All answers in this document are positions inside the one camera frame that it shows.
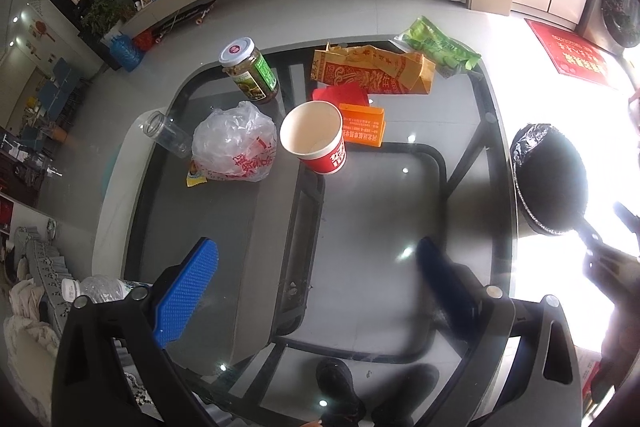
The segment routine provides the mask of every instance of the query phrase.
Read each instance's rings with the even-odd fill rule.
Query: green plant
[[[82,26],[94,34],[104,36],[119,21],[125,22],[136,13],[133,4],[116,0],[95,0],[87,14],[82,17]]]

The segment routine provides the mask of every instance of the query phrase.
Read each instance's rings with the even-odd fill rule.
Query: pickle jar
[[[277,95],[278,81],[249,37],[228,44],[220,54],[220,64],[252,102],[266,103]]]

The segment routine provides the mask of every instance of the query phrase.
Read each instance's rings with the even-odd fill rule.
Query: blue gripper pad
[[[203,239],[195,248],[196,251],[156,306],[154,338],[161,349],[180,338],[200,296],[218,269],[218,247],[212,240]]]

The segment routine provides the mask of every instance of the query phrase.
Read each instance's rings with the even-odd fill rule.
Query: washing machine door
[[[602,0],[602,18],[609,35],[623,48],[640,44],[638,0]]]

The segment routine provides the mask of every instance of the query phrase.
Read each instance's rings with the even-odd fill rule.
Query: jar label
[[[258,73],[262,75],[264,83],[273,91],[276,87],[276,77],[262,55],[260,55],[260,58],[255,61],[255,69],[257,69]]]
[[[233,75],[231,78],[249,100],[262,100],[263,98],[267,98],[267,95],[265,95],[262,89],[260,89],[260,86],[255,83],[249,71]]]

